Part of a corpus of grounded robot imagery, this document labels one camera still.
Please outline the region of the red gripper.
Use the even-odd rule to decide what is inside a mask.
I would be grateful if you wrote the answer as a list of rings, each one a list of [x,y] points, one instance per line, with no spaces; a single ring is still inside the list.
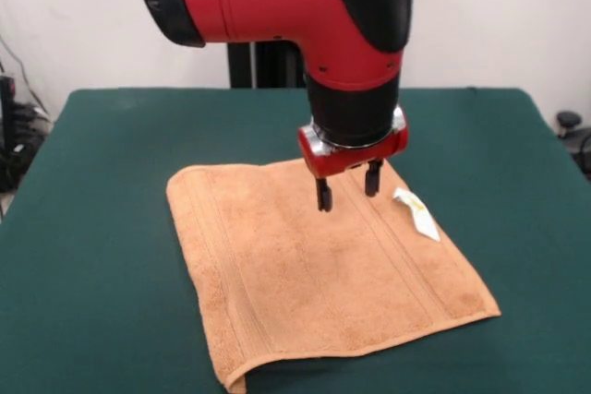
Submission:
[[[376,196],[380,191],[380,170],[383,160],[403,151],[408,143],[406,116],[400,105],[392,114],[392,129],[374,145],[361,148],[340,147],[324,141],[313,122],[298,129],[298,143],[304,161],[316,178],[318,210],[332,210],[332,190],[326,178],[343,173],[358,165],[368,163],[365,175],[365,193]]]

